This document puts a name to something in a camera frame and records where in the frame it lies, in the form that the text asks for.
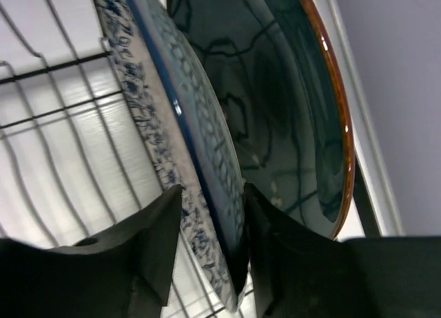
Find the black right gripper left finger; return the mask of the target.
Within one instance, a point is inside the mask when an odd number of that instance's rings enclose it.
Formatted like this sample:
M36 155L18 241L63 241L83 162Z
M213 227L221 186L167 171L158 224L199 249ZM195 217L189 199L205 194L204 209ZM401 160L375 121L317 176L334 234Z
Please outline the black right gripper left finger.
M2 317L159 317L169 300L181 186L72 245L1 240Z

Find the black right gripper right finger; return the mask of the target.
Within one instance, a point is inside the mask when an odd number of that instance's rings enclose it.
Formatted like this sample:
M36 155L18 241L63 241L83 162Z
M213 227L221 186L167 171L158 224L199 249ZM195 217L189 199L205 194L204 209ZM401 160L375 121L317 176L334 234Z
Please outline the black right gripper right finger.
M258 317L439 317L440 238L338 242L244 188Z

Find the grey patterned plate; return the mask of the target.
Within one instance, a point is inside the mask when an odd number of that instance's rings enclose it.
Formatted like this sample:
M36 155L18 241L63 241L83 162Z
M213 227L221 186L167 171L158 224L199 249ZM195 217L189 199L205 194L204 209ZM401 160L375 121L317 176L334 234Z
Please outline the grey patterned plate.
M182 188L183 241L236 312L248 272L243 182L214 89L161 0L93 2L158 181Z

